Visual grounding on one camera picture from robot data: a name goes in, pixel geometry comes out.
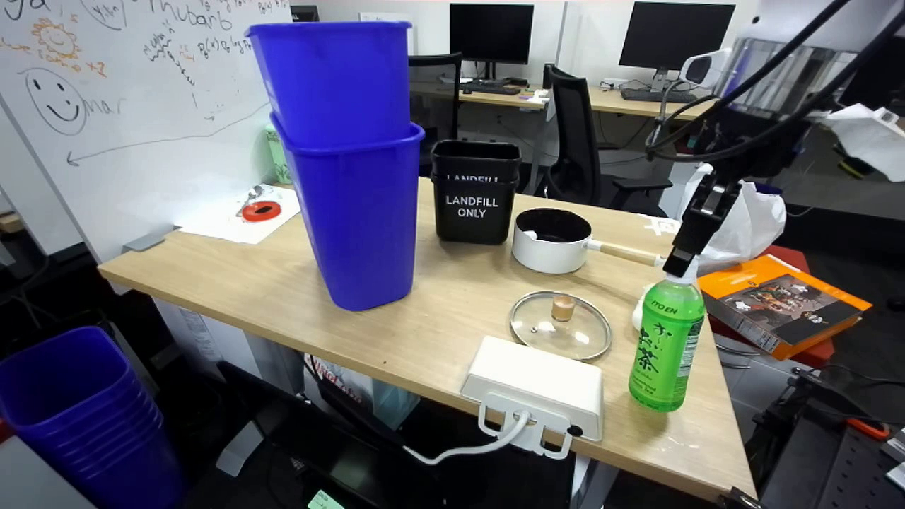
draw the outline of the glass lid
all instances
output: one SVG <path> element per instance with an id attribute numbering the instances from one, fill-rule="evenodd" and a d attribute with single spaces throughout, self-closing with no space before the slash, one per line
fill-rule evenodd
<path id="1" fill-rule="evenodd" d="M 568 360 L 597 360 L 612 352 L 613 332 L 585 301 L 564 291 L 534 291 L 508 311 L 508 332 L 530 349 Z"/>

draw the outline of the whiteboard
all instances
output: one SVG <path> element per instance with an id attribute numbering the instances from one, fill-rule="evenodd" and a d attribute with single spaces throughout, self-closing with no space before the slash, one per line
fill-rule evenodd
<path id="1" fill-rule="evenodd" d="M 265 176 L 245 29 L 289 0 L 5 0 L 0 99 L 94 258 Z"/>

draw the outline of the office chair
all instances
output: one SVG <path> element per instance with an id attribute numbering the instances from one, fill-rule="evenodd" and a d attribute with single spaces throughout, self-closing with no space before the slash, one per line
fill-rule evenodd
<path id="1" fill-rule="evenodd" d="M 462 53 L 408 58 L 411 116 L 424 128 L 419 174 L 431 176 L 431 149 L 457 138 Z"/>
<path id="2" fill-rule="evenodd" d="M 542 67 L 542 82 L 555 92 L 555 116 L 559 130 L 559 158 L 545 176 L 545 196 L 612 210 L 665 215 L 653 198 L 671 188 L 663 176 L 605 176 L 599 166 L 588 82 L 555 66 Z M 631 154 L 651 174 L 644 154 Z"/>

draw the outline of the white cable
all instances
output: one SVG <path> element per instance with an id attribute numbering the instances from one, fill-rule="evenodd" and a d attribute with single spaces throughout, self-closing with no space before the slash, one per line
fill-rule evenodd
<path id="1" fill-rule="evenodd" d="M 497 441 L 489 441 L 489 444 L 480 444 L 480 448 L 445 451 L 445 452 L 435 456 L 435 458 L 426 458 L 426 456 L 422 456 L 422 452 L 416 452 L 416 451 L 411 451 L 411 448 L 402 448 L 402 451 L 411 452 L 416 462 L 422 462 L 422 465 L 426 465 L 426 468 L 435 468 L 435 465 L 442 465 L 442 462 L 446 462 L 446 458 L 453 458 L 453 456 L 489 456 L 489 452 L 497 452 L 497 451 L 504 451 L 507 444 L 511 444 L 511 441 L 525 431 L 525 424 L 530 424 L 530 412 L 517 412 L 517 421 L 515 421 L 507 434 L 500 434 Z"/>

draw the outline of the blue bin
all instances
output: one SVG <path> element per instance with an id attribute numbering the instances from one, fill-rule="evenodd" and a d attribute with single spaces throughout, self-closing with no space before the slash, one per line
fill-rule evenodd
<path id="1" fill-rule="evenodd" d="M 299 147 L 274 118 L 296 174 L 309 241 L 332 301 L 347 311 L 402 301 L 412 289 L 419 224 L 419 147 L 404 138 L 325 149 Z"/>
<path id="2" fill-rule="evenodd" d="M 101 328 L 74 328 L 4 360 L 0 415 L 97 507 L 183 499 L 162 412 Z"/>
<path id="3" fill-rule="evenodd" d="M 408 24 L 262 24 L 250 29 L 262 89 L 305 147 L 404 138 Z"/>

